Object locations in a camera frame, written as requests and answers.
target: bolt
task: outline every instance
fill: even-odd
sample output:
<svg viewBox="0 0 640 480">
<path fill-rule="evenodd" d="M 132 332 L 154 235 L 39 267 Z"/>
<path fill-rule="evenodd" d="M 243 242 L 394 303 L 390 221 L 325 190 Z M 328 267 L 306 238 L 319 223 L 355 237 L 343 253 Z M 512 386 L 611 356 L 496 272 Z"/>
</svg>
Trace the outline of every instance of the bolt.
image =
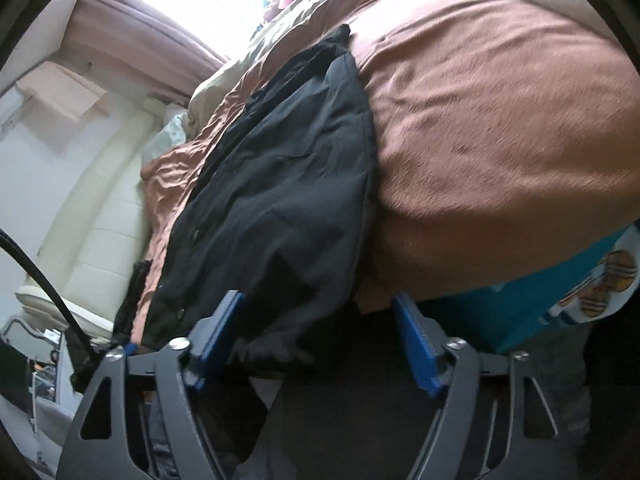
<svg viewBox="0 0 640 480">
<path fill-rule="evenodd" d="M 466 346 L 466 341 L 459 337 L 452 337 L 447 341 L 447 346 L 452 350 L 462 350 Z"/>
<path fill-rule="evenodd" d="M 115 361 L 119 361 L 124 357 L 124 352 L 122 346 L 116 346 L 116 348 L 109 350 L 104 358 L 107 359 L 108 362 L 113 363 Z"/>
<path fill-rule="evenodd" d="M 191 341 L 189 341 L 187 338 L 177 337 L 169 341 L 169 348 L 171 348 L 172 350 L 184 350 L 190 344 L 191 344 Z"/>
<path fill-rule="evenodd" d="M 524 350 L 517 350 L 513 353 L 513 358 L 518 361 L 528 361 L 529 360 L 529 352 L 525 352 Z"/>
</svg>

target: black jacket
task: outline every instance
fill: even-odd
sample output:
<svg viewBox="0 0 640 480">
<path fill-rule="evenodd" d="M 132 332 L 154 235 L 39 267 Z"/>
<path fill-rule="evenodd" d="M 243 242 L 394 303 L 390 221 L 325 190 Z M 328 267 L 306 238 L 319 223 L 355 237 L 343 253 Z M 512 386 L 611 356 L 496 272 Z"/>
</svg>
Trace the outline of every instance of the black jacket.
<svg viewBox="0 0 640 480">
<path fill-rule="evenodd" d="M 236 358 L 316 368 L 337 349 L 369 237 L 378 162 L 343 25 L 246 103 L 177 219 L 143 345 L 160 348 L 246 294 Z"/>
</svg>

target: curtain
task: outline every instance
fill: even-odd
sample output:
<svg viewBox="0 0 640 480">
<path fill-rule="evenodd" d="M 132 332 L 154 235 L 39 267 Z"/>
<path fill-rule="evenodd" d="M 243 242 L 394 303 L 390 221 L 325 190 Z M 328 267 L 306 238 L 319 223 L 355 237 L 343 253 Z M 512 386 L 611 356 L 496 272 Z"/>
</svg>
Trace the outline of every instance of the curtain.
<svg viewBox="0 0 640 480">
<path fill-rule="evenodd" d="M 142 0 L 78 0 L 62 45 L 183 104 L 228 61 Z"/>
</svg>

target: blue clamp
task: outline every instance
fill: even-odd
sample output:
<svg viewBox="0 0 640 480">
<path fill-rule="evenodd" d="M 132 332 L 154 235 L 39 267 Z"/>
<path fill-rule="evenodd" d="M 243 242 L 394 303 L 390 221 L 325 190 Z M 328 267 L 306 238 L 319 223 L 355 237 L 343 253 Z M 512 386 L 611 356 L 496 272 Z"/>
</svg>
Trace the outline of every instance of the blue clamp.
<svg viewBox="0 0 640 480">
<path fill-rule="evenodd" d="M 236 340 L 234 317 L 244 294 L 230 290 L 210 317 L 199 320 L 189 334 L 189 363 L 182 372 L 184 384 L 200 391 L 208 379 L 219 376 Z"/>
<path fill-rule="evenodd" d="M 415 383 L 432 398 L 439 396 L 448 383 L 442 359 L 447 335 L 437 322 L 421 314 L 405 292 L 393 297 L 392 309 Z"/>
</svg>

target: brown blanket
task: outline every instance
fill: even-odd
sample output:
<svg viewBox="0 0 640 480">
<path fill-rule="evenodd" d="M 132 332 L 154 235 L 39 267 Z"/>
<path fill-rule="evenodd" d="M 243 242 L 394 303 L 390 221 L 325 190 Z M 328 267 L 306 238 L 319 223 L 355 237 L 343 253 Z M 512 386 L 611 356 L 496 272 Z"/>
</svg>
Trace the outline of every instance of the brown blanket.
<svg viewBox="0 0 640 480">
<path fill-rule="evenodd" d="M 518 0 L 327 0 L 244 76 L 203 133 L 143 168 L 154 260 L 245 99 L 348 22 L 374 115 L 381 211 L 357 294 L 423 300 L 551 266 L 640 216 L 640 81 L 613 44 Z"/>
</svg>

